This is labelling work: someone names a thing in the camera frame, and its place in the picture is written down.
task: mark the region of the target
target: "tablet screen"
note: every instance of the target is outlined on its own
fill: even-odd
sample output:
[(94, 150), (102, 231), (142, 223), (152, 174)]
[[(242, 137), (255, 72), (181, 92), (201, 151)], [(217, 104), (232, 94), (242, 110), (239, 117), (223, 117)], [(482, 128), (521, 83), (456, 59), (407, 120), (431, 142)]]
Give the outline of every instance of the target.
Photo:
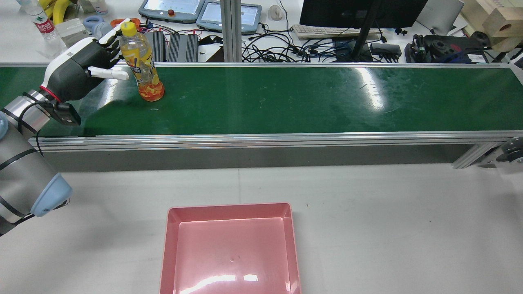
[(169, 10), (178, 13), (195, 14), (201, 0), (149, 0), (144, 8), (149, 10)]
[[(242, 6), (242, 25), (249, 25), (249, 26), (254, 25), (254, 21), (256, 20), (257, 12), (258, 12), (258, 9), (256, 7)], [(221, 22), (222, 13), (220, 10), (220, 4), (219, 3), (207, 4), (207, 7), (205, 8), (203, 15), (201, 16), (201, 20)]]

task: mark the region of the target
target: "wooden block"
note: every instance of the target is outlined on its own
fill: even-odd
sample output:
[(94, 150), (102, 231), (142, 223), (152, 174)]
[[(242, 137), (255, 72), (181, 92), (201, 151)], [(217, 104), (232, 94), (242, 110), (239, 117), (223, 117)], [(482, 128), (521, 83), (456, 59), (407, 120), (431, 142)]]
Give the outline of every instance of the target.
[(496, 38), (495, 41), (491, 40), (492, 50), (496, 52), (509, 52), (518, 46), (522, 41), (523, 37), (508, 37), (499, 41)]
[(467, 21), (477, 30), (483, 31), (483, 23), (490, 13), (495, 9), (483, 0), (462, 0), (465, 5), (461, 12)]
[(523, 7), (496, 8), (483, 28), (490, 37), (523, 37)]

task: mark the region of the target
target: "computer mouse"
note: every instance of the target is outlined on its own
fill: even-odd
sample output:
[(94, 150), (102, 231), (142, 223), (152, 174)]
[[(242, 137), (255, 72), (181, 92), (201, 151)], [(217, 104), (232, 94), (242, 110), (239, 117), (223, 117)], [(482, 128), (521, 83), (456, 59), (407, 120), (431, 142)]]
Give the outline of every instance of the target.
[(278, 5), (272, 5), (267, 13), (272, 20), (282, 20), (285, 16), (285, 12)]

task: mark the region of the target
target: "plastic bottle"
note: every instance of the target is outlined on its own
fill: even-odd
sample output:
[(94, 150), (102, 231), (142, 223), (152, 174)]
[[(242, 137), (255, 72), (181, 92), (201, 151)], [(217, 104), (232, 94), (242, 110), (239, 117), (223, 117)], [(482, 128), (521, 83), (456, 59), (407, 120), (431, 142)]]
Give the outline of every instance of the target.
[(165, 89), (154, 67), (151, 45), (130, 21), (123, 22), (121, 30), (120, 50), (134, 73), (138, 93), (146, 101), (159, 100)]
[(49, 20), (47, 14), (43, 11), (38, 0), (16, 0), (25, 12), (31, 17), (32, 22), (36, 25), (45, 39), (56, 39), (58, 33), (54, 29), (53, 22)]

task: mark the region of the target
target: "keyboard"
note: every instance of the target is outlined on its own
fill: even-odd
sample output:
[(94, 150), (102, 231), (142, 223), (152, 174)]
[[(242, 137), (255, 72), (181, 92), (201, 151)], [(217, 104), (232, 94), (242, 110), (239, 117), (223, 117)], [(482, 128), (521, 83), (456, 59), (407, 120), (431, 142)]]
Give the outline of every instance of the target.
[[(310, 27), (303, 25), (294, 25), (293, 31), (300, 39), (324, 39), (337, 37), (357, 37), (360, 29), (344, 29), (344, 28), (322, 28)], [(369, 35), (377, 35), (380, 33), (379, 29), (370, 29)]]

